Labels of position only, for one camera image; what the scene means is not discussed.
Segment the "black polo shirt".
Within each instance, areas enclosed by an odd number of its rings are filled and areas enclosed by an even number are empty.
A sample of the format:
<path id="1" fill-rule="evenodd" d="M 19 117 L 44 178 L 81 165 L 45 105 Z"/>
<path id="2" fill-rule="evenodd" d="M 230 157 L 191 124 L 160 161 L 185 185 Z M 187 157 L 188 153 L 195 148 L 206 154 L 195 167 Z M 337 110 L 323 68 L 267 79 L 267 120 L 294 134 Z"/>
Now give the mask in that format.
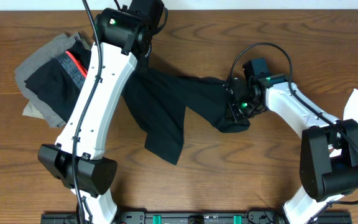
<path id="1" fill-rule="evenodd" d="M 227 119 L 229 99 L 224 84 L 224 80 L 214 77 L 173 76 L 150 68 L 133 72 L 121 95 L 139 127 L 147 133 L 144 147 L 175 165 L 184 144 L 186 109 L 222 133 L 249 129 L 247 119 Z"/>

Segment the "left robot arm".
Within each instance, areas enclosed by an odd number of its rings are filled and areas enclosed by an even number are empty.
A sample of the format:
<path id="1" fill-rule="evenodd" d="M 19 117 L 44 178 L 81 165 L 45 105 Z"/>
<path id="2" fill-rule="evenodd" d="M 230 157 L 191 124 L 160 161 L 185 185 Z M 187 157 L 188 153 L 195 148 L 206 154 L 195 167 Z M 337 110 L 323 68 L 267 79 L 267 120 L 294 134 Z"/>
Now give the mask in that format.
<path id="1" fill-rule="evenodd" d="M 40 163 L 77 197 L 77 211 L 44 214 L 42 223 L 112 223 L 110 186 L 117 162 L 104 156 L 106 136 L 126 81 L 150 52 L 156 26 L 139 10 L 105 9 L 91 25 L 95 43 L 85 83 L 54 144 L 41 145 Z"/>

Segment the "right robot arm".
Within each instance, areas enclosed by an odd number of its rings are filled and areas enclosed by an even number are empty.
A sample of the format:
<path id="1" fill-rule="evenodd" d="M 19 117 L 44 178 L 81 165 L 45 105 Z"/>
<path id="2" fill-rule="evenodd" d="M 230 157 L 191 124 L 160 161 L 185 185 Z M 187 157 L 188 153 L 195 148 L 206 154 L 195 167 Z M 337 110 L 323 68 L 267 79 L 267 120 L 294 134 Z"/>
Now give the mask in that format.
<path id="1" fill-rule="evenodd" d="M 229 117 L 249 119 L 265 111 L 279 115 L 301 139 L 301 187 L 272 223 L 316 223 L 327 208 L 345 204 L 358 189 L 358 124 L 327 114 L 285 75 L 229 78 Z M 357 205 L 358 200 L 351 201 Z"/>

